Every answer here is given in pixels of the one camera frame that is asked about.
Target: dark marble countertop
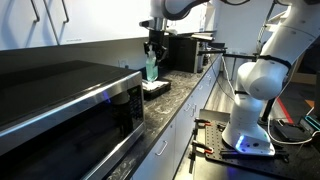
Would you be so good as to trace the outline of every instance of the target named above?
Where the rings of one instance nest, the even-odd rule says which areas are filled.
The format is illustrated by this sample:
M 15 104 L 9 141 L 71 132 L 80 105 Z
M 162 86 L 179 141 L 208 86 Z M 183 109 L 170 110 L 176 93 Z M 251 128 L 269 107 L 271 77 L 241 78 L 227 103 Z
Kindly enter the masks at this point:
M 219 54 L 211 58 L 212 63 L 217 57 L 219 57 Z M 162 75 L 162 78 L 171 81 L 171 90 L 151 101 L 144 102 L 145 132 L 126 153 L 117 167 L 108 174 L 107 179 L 131 178 L 210 65 L 211 62 L 204 66 L 202 73 L 195 74 L 173 70 Z

